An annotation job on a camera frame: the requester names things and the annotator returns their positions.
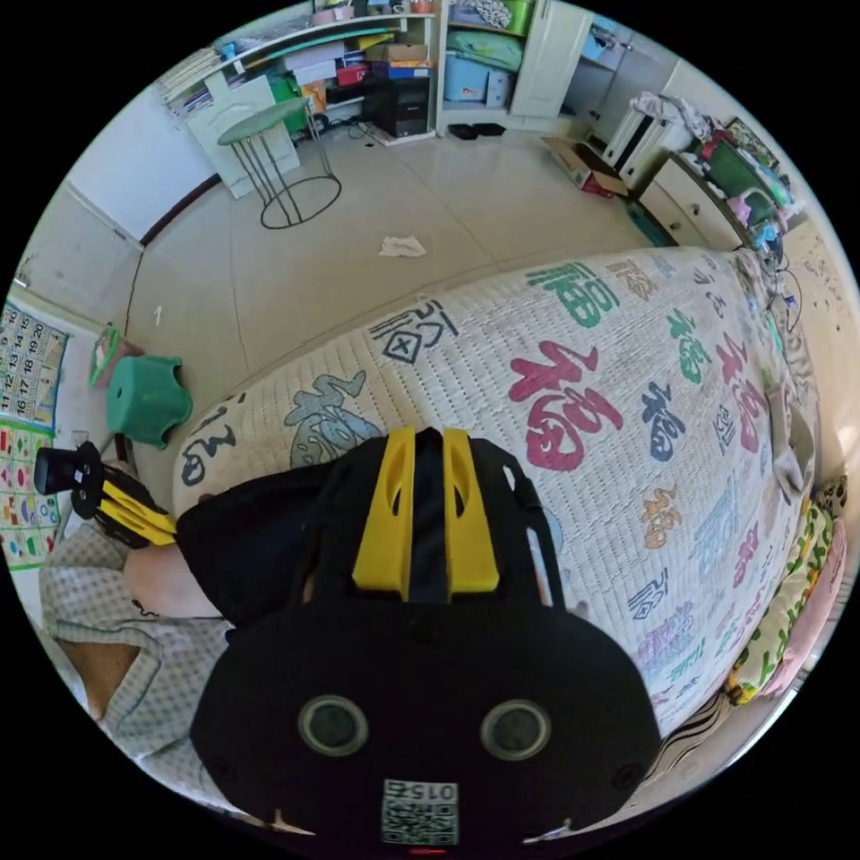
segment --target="cardboard box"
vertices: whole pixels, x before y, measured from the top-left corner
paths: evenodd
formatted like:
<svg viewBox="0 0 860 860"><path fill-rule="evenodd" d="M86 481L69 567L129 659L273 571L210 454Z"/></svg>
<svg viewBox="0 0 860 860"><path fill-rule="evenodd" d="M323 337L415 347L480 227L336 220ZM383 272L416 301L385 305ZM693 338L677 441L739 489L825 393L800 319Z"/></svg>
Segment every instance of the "cardboard box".
<svg viewBox="0 0 860 860"><path fill-rule="evenodd" d="M601 197L627 196L627 186L616 170L611 168L586 143L566 141L560 137L545 137L544 143L568 178L589 194Z"/></svg>
<svg viewBox="0 0 860 860"><path fill-rule="evenodd" d="M293 70L293 77L296 78L296 83L300 87L304 87L308 83L324 81L327 78L336 78L337 76L338 68L334 64L334 60L323 60L321 63L305 65L300 69Z"/></svg>
<svg viewBox="0 0 860 860"><path fill-rule="evenodd" d="M407 45L394 42L387 45L374 45L365 52L368 60L382 63L406 63L427 59L427 45Z"/></svg>

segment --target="educational poster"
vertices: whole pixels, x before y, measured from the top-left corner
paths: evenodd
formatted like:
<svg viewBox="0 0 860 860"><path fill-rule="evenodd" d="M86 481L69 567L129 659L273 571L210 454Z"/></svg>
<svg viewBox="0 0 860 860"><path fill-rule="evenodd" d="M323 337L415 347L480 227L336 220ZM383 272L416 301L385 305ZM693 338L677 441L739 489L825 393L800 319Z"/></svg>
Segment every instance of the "educational poster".
<svg viewBox="0 0 860 860"><path fill-rule="evenodd" d="M68 334L6 303L0 324L0 417L54 430Z"/></svg>
<svg viewBox="0 0 860 860"><path fill-rule="evenodd" d="M0 419L0 541L11 571L40 565L54 547L56 496L33 485L36 453L53 441L48 430Z"/></svg>

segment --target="blanket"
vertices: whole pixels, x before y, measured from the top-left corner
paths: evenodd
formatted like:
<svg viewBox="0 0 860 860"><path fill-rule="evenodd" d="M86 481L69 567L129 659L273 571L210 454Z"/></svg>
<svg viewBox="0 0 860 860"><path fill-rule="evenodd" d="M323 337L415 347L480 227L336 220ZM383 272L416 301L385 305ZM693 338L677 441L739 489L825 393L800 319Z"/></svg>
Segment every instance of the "blanket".
<svg viewBox="0 0 860 860"><path fill-rule="evenodd" d="M792 386L756 265L641 250L421 297L217 404L180 449L176 514L399 426L463 427L520 460L566 605L632 656L668 735L725 681L800 516L773 475L767 392Z"/></svg>

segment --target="box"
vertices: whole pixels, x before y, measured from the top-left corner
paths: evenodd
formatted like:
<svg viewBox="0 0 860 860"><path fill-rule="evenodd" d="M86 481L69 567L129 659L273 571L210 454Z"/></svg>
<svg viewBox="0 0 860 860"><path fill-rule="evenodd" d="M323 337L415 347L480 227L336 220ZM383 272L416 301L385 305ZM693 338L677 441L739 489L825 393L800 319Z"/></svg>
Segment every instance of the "box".
<svg viewBox="0 0 860 860"><path fill-rule="evenodd" d="M486 106L503 108L508 103L513 84L513 75L501 69L490 69L486 78Z"/></svg>
<svg viewBox="0 0 860 860"><path fill-rule="evenodd" d="M305 65L300 69L293 70L293 77L296 78L296 83L300 87L304 87L307 83L325 81L326 78L336 78L337 76L338 68L334 64L334 60L323 60L321 63Z"/></svg>
<svg viewBox="0 0 860 860"><path fill-rule="evenodd" d="M369 71L370 65L368 63L348 65L345 68L338 69L338 86L348 87L354 83L360 83Z"/></svg>
<svg viewBox="0 0 860 860"><path fill-rule="evenodd" d="M295 51L284 56L284 68L288 72L295 69L304 69L308 65L317 65L326 60L340 60L346 51L345 44L340 42L326 42L316 47L306 47L302 51Z"/></svg>
<svg viewBox="0 0 860 860"><path fill-rule="evenodd" d="M560 137L545 137L543 141L577 188L601 197L627 196L627 186L622 178L585 143Z"/></svg>
<svg viewBox="0 0 860 860"><path fill-rule="evenodd" d="M486 84L495 69L474 60L457 56L452 51L445 54L445 101L484 101Z"/></svg>
<svg viewBox="0 0 860 860"><path fill-rule="evenodd" d="M380 63L374 61L374 74L381 78L388 78L391 81L396 81L400 78L428 78L433 64L428 60L423 62L405 63Z"/></svg>
<svg viewBox="0 0 860 860"><path fill-rule="evenodd" d="M403 63L427 59L427 45L407 45L393 42L388 45L373 45L365 52L368 60L382 63Z"/></svg>

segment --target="sticker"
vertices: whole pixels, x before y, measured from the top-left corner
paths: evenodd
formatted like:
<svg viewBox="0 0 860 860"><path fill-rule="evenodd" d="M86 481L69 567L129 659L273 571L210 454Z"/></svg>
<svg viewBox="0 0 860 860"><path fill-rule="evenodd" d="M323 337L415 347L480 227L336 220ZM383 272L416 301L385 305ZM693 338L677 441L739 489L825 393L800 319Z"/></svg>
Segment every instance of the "sticker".
<svg viewBox="0 0 860 860"><path fill-rule="evenodd" d="M458 794L455 782L386 779L383 842L389 845L457 845Z"/></svg>

